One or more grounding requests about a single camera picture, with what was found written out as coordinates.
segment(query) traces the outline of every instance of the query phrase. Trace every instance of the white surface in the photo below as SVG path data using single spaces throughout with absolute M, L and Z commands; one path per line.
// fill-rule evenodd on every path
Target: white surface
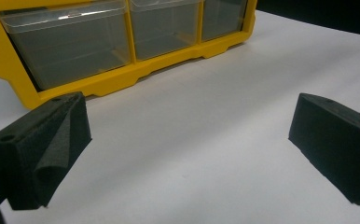
M 88 100 L 93 141 L 9 224 L 360 223 L 288 140 L 298 94 L 360 111 L 360 35 L 256 13 L 245 44 Z M 0 129 L 27 112 L 0 80 Z

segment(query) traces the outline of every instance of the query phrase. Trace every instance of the plastic drawer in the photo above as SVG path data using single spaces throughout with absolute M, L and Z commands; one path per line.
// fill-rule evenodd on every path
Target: plastic drawer
M 5 11 L 0 20 L 38 88 L 47 90 L 128 64 L 123 1 Z
M 247 0 L 205 0 L 202 40 L 210 40 L 242 29 Z
M 0 0 L 0 78 L 28 108 L 104 96 L 253 33 L 256 0 Z
M 200 0 L 131 0 L 137 60 L 196 44 Z

